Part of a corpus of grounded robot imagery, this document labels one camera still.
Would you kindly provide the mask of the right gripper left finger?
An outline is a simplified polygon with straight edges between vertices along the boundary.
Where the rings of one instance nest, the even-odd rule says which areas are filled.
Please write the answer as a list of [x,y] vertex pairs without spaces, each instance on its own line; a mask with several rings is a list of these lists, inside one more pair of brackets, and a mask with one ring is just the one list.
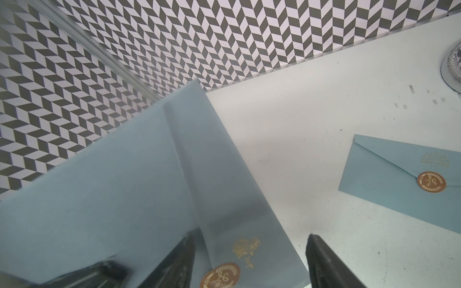
[[198,288],[200,232],[189,231],[140,284],[141,288]]

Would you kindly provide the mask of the dark grey envelope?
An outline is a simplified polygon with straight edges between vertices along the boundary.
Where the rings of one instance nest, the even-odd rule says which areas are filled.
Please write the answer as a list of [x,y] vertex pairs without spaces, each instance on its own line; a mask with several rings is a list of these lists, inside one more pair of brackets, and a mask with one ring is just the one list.
[[137,288],[189,239],[194,288],[310,283],[198,81],[1,201],[1,271],[34,284],[111,260]]

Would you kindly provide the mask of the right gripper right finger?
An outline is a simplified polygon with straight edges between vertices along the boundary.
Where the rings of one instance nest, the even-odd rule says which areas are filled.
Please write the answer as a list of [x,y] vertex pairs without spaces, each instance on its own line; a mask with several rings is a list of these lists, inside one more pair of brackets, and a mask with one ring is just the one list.
[[309,235],[306,258],[313,288],[366,288],[319,235]]

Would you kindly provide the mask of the light blue envelope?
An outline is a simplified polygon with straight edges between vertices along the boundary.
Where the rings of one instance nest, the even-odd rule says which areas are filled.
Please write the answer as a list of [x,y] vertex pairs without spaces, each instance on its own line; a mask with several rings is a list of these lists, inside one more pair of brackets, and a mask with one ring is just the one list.
[[461,231],[461,154],[355,135],[339,190]]

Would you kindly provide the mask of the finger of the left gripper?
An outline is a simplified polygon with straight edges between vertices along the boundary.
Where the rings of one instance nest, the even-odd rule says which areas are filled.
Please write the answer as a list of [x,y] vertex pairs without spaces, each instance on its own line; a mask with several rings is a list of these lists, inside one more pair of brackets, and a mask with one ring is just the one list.
[[130,269],[114,260],[105,260],[80,270],[57,276],[33,288],[122,288]]

